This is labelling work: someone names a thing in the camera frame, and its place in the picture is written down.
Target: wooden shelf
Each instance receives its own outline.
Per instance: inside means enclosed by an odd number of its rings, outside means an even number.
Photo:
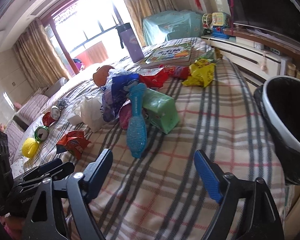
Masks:
[[[277,41],[273,41],[267,37],[257,35],[254,33],[250,33],[245,29],[234,29],[233,34],[231,34],[231,29],[224,29],[223,33],[227,34],[227,35],[232,35],[232,36],[236,36],[239,38],[247,39],[250,41],[259,42],[268,47],[277,49],[278,51],[292,57],[293,59],[295,59],[297,61],[300,61],[300,51],[299,50],[292,48],[286,44],[283,44],[283,43],[280,43]]]

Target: green tissue box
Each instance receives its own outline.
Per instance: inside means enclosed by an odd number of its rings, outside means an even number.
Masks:
[[[144,94],[143,108],[147,110],[151,124],[165,134],[180,121],[174,99],[152,89],[148,88]]]

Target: plaid blanket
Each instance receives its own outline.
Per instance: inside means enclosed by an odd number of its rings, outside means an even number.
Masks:
[[[189,40],[193,42],[192,59],[208,49],[201,39],[192,38],[147,47],[144,52],[149,55],[158,46]],[[138,68],[130,58],[113,66]],[[224,172],[232,172],[239,179],[263,177],[284,220],[283,171],[270,134],[237,67],[224,58],[217,63],[214,81],[207,88],[185,87],[181,80],[170,78],[159,91],[175,99],[180,122],[168,135],[148,125],[148,145],[142,159],[131,156],[126,131],[117,121],[96,133],[83,123],[72,126],[67,121],[72,106],[82,95],[100,93],[93,81],[87,80],[66,95],[71,105],[50,127],[49,138],[37,155],[24,158],[25,170],[61,158],[73,162],[75,171],[83,171],[104,148],[112,149],[111,170],[99,196],[90,203],[106,239],[197,240],[202,238],[218,208],[194,167],[194,152],[202,149]],[[68,152],[56,154],[56,142],[71,130],[83,130],[92,142],[79,161]],[[79,239],[67,201],[64,208],[72,238]],[[240,201],[228,239],[236,232],[242,208]]]

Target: television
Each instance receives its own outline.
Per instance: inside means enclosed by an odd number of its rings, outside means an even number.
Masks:
[[[234,0],[233,21],[300,44],[300,0]]]

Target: yellow ball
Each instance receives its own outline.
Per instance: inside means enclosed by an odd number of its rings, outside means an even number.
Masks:
[[[39,148],[39,143],[33,139],[28,138],[22,146],[22,154],[27,158],[32,158]]]

